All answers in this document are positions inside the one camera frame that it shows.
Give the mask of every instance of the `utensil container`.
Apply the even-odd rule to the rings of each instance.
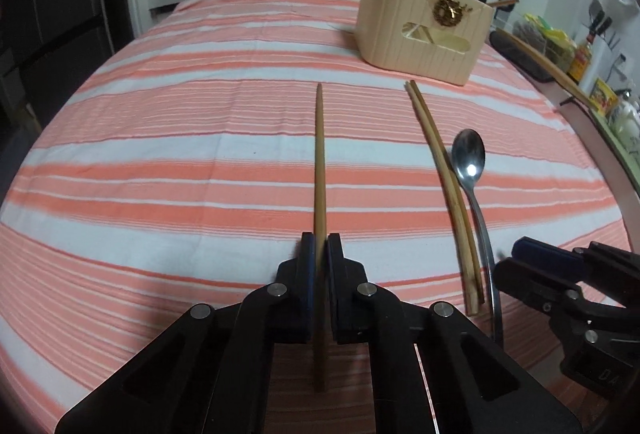
[[[355,36],[371,65],[464,85],[493,17],[478,0],[360,0]]]

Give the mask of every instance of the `spoon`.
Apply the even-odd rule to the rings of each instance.
[[[482,217],[482,210],[478,205],[478,200],[474,194],[474,188],[484,170],[484,143],[475,130],[465,129],[453,140],[451,147],[451,166],[458,177],[460,186],[469,199],[471,209],[476,216],[479,234],[478,242],[480,256],[487,273],[487,286],[491,302],[491,313],[493,319],[494,342],[502,347],[504,343],[504,332],[502,330],[502,309],[500,308],[500,292],[495,287],[494,282],[494,252],[491,249],[489,234]]]

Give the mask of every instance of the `table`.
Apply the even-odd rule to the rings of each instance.
[[[406,75],[359,57],[359,0],[190,0],[104,64],[31,150],[0,211],[0,368],[57,420],[193,303],[273,279],[312,230],[314,98],[324,86],[328,230],[402,300],[462,308],[452,227]],[[476,190],[497,258],[523,235],[628,248],[570,125],[486,46],[469,82],[415,78],[446,146],[481,133]],[[586,296],[600,300],[592,289]],[[565,403],[542,315],[503,299],[506,350]],[[488,309],[474,319],[488,329]],[[277,346],[267,432],[373,432],[363,346]]]

